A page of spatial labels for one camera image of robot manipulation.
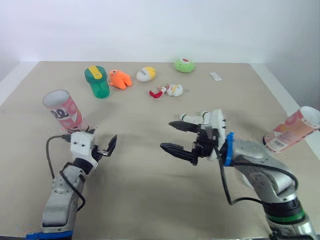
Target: gray robot arm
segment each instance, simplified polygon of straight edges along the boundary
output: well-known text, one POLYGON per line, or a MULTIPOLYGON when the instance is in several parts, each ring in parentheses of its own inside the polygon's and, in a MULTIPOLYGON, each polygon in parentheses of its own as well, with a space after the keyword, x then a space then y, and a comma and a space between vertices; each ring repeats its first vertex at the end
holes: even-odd
POLYGON ((99 150, 94 135, 75 132, 71 135, 73 163, 68 163, 51 184, 51 195, 45 204, 41 232, 28 233, 26 239, 70 240, 75 227, 77 212, 85 205, 82 196, 88 176, 96 169, 102 156, 109 157, 117 141, 114 136, 107 150, 99 150), (82 204, 78 207, 79 198, 82 204))
POLYGON ((317 240, 309 217, 296 194, 298 181, 284 174, 292 173, 268 151, 257 142, 234 140, 232 166, 247 177, 261 199, 266 220, 277 239, 291 237, 317 240))
POLYGON ((198 157, 207 157, 210 161, 217 157, 220 164, 221 178, 229 204, 242 200, 251 200, 261 203, 266 214, 267 222, 275 239, 312 239, 317 235, 304 212, 296 194, 298 181, 289 168, 269 154, 262 144, 233 140, 233 133, 227 136, 224 144, 221 143, 224 132, 223 117, 220 110, 209 113, 210 117, 203 117, 198 124, 174 121, 169 124, 174 128, 197 134, 192 145, 192 151, 186 151, 180 145, 162 143, 160 147, 174 157, 187 160, 194 166, 198 164, 198 157), (225 181, 224 167, 234 167, 243 173, 255 192, 258 199, 250 197, 237 198, 231 201, 227 183, 225 181))

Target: black cable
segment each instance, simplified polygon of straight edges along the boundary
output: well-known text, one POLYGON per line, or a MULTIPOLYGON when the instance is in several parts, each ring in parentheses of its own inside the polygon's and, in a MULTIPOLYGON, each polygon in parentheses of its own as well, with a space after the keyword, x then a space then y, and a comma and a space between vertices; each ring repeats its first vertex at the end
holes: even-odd
POLYGON ((48 160, 49 169, 50 169, 50 173, 51 173, 52 179, 55 178, 55 174, 54 174, 54 170, 52 168, 50 155, 49 155, 49 143, 50 143, 50 141, 52 139, 59 139, 59 138, 62 138, 62 137, 63 137, 63 135, 51 136, 51 137, 48 138, 48 140, 46 141, 46 144, 45 144, 46 159, 48 160))
MULTIPOLYGON (((78 209, 76 210, 77 212, 79 212, 79 211, 84 207, 84 205, 86 204, 86 199, 85 199, 85 197, 73 186, 73 184, 68 180, 68 178, 66 177, 66 175, 65 175, 62 171, 60 171, 60 175, 61 175, 61 177, 65 180, 65 182, 69 185, 69 187, 75 192, 75 194, 77 194, 78 197, 82 200, 81 206, 78 207, 78 209)), ((83 182, 85 182, 85 178, 84 178, 83 175, 80 174, 80 175, 79 175, 79 178, 80 178, 83 182)))
POLYGON ((262 204, 262 201, 260 201, 259 199, 252 198, 252 197, 240 197, 240 198, 237 198, 237 199, 231 201, 231 197, 230 197, 230 193, 229 193, 229 189, 228 189, 228 185, 227 185, 227 181, 226 181, 225 166, 223 163, 223 159, 221 158, 221 154, 218 150, 218 147, 214 146, 214 150, 215 150, 218 162, 219 162, 223 190, 224 190, 224 194, 225 194, 225 197, 226 197, 226 200, 228 201, 228 203, 230 205, 233 205, 237 202, 247 200, 247 201, 253 201, 253 202, 262 204))
POLYGON ((298 179, 296 178, 295 175, 293 175, 291 172, 288 172, 286 170, 283 170, 281 168, 275 167, 275 166, 266 166, 266 165, 260 165, 260 164, 256 164, 256 163, 250 163, 250 162, 237 162, 233 164, 234 166, 250 166, 250 167, 257 167, 257 168, 262 168, 262 169, 266 169, 266 170, 273 170, 273 171, 277 171, 280 172, 282 174, 287 175, 289 178, 291 178, 294 181, 294 187, 295 190, 298 189, 298 179))
MULTIPOLYGON (((252 197, 240 197, 240 198, 237 198, 237 199, 231 201, 231 197, 230 197, 230 193, 229 193, 228 185, 227 185, 227 181, 226 181, 225 168, 224 168, 225 166, 223 163, 223 159, 221 157, 221 154, 220 154, 217 146, 214 146, 214 150, 215 150, 218 162, 219 162, 222 185, 223 185, 224 193, 225 193, 225 196, 226 196, 228 203, 230 205, 233 205, 237 202, 247 200, 247 201, 253 201, 253 202, 262 204, 261 200, 258 200, 256 198, 252 198, 252 197)), ((281 168, 274 167, 274 166, 266 166, 266 165, 261 165, 261 164, 256 164, 256 163, 249 163, 249 162, 234 163, 233 166, 250 166, 250 167, 257 167, 257 168, 262 168, 262 169, 266 169, 266 170, 278 171, 280 173, 287 175, 288 177, 290 177, 294 181, 295 190, 297 190, 297 188, 298 188, 298 184, 299 184, 298 179, 291 172, 288 172, 288 171, 283 170, 281 168)))

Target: orange plush toy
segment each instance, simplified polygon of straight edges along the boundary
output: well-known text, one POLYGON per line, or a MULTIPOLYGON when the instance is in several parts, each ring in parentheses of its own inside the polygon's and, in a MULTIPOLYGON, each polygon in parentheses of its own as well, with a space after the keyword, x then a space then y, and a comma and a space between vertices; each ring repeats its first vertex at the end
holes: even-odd
POLYGON ((110 86, 115 86, 118 89, 126 89, 126 86, 131 86, 132 81, 130 75, 124 73, 123 71, 120 70, 111 70, 109 72, 110 76, 110 81, 109 85, 110 86))

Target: pink paper cup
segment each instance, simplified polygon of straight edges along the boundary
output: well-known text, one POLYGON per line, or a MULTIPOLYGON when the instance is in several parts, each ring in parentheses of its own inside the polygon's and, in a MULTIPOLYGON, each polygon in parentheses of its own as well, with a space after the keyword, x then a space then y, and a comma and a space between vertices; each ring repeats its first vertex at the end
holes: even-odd
POLYGON ((88 123, 68 91, 51 91, 44 96, 42 103, 68 133, 89 130, 88 123))
POLYGON ((303 106, 268 132, 262 141, 273 152, 282 152, 317 129, 320 129, 320 111, 303 106))

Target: table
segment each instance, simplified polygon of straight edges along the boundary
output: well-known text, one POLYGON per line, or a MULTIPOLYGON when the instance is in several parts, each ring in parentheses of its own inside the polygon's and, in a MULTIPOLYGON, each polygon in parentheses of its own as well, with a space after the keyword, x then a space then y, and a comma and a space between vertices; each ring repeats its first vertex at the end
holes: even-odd
MULTIPOLYGON (((236 138, 261 142, 286 114, 249 64, 198 63, 181 73, 172 63, 40 62, 0 107, 0 235, 22 237, 40 229, 50 195, 47 138, 60 126, 42 105, 55 89, 70 92, 92 127, 96 142, 117 146, 86 181, 85 207, 78 212, 73 239, 207 239, 266 237, 270 233, 263 209, 254 202, 229 206, 217 162, 201 159, 197 167, 167 154, 160 143, 192 147, 196 135, 175 130, 168 122, 182 113, 221 109, 227 131, 236 138), (84 77, 90 65, 130 74, 133 86, 110 87, 108 98, 95 98, 84 77), (142 83, 136 72, 157 70, 155 80, 142 83), (223 79, 215 81, 209 73, 223 79), (153 99, 148 91, 164 83, 182 84, 180 97, 153 99)), ((50 155, 57 173, 71 161, 70 145, 55 139, 50 155)), ((276 157, 299 179, 298 196, 316 232, 320 232, 320 161, 303 140, 276 157)), ((257 197, 226 169, 231 197, 257 197)))

